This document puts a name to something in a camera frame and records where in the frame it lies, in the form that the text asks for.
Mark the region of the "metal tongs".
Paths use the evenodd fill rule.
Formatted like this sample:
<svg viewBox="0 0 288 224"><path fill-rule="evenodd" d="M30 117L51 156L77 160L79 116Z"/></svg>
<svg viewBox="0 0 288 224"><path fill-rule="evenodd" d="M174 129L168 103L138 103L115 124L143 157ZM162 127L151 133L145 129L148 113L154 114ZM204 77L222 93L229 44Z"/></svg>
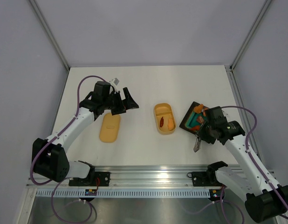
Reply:
<svg viewBox="0 0 288 224"><path fill-rule="evenodd" d="M202 139L199 134L196 134L196 142L193 148L193 151L196 153L200 150Z"/></svg>

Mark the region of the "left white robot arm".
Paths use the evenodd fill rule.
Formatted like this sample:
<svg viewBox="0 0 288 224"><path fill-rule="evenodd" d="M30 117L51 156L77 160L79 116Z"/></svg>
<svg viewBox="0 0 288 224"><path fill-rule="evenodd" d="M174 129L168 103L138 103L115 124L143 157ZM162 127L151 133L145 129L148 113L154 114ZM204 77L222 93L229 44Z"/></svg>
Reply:
<svg viewBox="0 0 288 224"><path fill-rule="evenodd" d="M123 93L124 99L111 83L96 82L93 91L78 101L76 113L61 130L45 139L37 138L34 141L30 174L39 174L55 182L79 178L84 185L92 185L96 179L95 173L91 171L94 166L83 161L69 161L67 150L84 129L106 110L112 115L118 115L139 108L128 88L125 87Z"/></svg>

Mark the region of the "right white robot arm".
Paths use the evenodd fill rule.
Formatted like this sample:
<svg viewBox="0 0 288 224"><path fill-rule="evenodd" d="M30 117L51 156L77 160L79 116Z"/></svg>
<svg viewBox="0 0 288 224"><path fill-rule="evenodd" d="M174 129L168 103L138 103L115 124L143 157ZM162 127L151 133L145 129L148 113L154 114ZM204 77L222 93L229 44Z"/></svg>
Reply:
<svg viewBox="0 0 288 224"><path fill-rule="evenodd" d="M282 186L266 169L249 144L251 133L245 133L237 121L228 121L222 107L194 107L200 128L197 137L209 144L219 141L233 155L246 178L235 174L226 164L215 163L206 174L212 185L227 186L245 204L257 223L288 212L288 185Z"/></svg>

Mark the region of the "red bacon piece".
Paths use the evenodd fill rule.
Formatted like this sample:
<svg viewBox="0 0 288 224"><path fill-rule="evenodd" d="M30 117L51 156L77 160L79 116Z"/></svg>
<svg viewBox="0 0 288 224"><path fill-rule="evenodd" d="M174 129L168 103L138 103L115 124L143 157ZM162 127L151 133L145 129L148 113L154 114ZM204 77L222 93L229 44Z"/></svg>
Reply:
<svg viewBox="0 0 288 224"><path fill-rule="evenodd" d="M202 116L198 116L198 118L196 119L196 121L200 124L204 123L204 118Z"/></svg>

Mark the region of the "pale orange food piece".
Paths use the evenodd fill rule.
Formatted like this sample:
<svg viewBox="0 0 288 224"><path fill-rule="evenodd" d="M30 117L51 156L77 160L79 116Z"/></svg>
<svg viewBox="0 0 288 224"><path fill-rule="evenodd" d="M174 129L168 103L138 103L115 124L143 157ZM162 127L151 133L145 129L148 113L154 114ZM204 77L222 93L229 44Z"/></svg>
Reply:
<svg viewBox="0 0 288 224"><path fill-rule="evenodd" d="M174 129L175 125L174 125L174 121L172 118L168 119L168 124L167 124L168 130L171 131Z"/></svg>

